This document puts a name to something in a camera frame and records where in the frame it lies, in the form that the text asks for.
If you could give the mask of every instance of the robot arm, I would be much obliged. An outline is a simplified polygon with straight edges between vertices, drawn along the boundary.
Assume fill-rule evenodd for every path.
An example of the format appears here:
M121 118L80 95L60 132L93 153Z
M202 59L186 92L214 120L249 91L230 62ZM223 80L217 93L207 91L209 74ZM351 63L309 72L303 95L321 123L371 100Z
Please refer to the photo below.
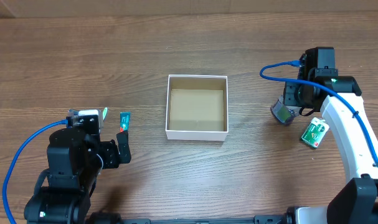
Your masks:
M118 147L114 140L100 141L100 111L70 110L67 122L67 128L49 137L49 168L38 178L24 209L27 223L84 224L99 172L131 160L127 131L116 135ZM45 177L48 187L42 186Z
M353 93L340 95L359 112L378 156L378 140L367 120L362 97ZM346 183L352 178L361 178L362 174L369 174L371 178L378 179L378 167L374 164L359 123L352 118L352 113L348 108L336 97L327 96L320 112L334 134L344 164Z
M358 113L371 137L378 158L378 141L367 120L361 90L353 77L339 77L335 69L334 49L309 49L300 58L299 80L318 83L343 97ZM312 108L321 112L329 124L344 164L346 186L328 207L296 209L295 224L378 223L378 164L374 164L369 146L357 119L337 97L314 86L286 83L284 104Z

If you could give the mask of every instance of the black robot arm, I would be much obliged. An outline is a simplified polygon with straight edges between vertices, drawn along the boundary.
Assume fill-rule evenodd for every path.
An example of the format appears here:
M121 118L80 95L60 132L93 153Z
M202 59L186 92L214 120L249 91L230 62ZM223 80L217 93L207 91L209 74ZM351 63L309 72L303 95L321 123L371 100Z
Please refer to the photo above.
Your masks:
M315 47L308 49L301 56L300 63L299 80L319 83L337 93L362 95L354 77L338 76L334 48ZM327 93L314 86L286 82L283 96L284 104L287 106L312 108L315 112L319 112Z
M99 172L130 162L128 132L117 134L118 147L114 140L100 141L99 114L72 114L67 128L50 135L49 168L39 176L24 209L27 223L84 223ZM42 187L45 178L48 187Z

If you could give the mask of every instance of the small green packet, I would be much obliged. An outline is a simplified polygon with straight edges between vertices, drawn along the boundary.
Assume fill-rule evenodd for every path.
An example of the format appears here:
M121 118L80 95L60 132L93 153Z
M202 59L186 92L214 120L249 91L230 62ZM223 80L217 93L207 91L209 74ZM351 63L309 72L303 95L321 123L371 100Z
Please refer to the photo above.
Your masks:
M127 131L129 129L130 118L131 118L131 112L120 113L120 132Z
M324 120L313 118L301 139L311 147L317 148L329 128Z

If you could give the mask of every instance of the wooden table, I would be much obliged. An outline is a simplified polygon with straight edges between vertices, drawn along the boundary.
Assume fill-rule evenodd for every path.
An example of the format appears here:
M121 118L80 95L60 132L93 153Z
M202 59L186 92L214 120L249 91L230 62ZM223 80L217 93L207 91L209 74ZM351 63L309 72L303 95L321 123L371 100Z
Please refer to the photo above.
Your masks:
M356 78L378 138L378 12L0 19L0 223L2 182L23 141L70 108L106 106L103 140L115 138L120 111L132 112L133 155L99 176L90 213L252 217L327 205L345 184L333 135L306 147L298 139L311 118L279 125L269 107L284 84L258 76L316 46L335 47L340 74ZM268 73L296 78L297 69ZM167 141L169 74L228 76L224 143ZM19 223L55 130L33 140L14 168L8 197Z

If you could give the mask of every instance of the open box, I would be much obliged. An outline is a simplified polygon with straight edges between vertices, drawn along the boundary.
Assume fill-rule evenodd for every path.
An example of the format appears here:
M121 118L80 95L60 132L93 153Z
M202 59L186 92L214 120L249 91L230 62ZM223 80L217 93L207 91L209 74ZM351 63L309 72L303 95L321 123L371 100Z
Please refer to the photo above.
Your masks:
M169 75L168 139L225 141L229 131L227 77Z

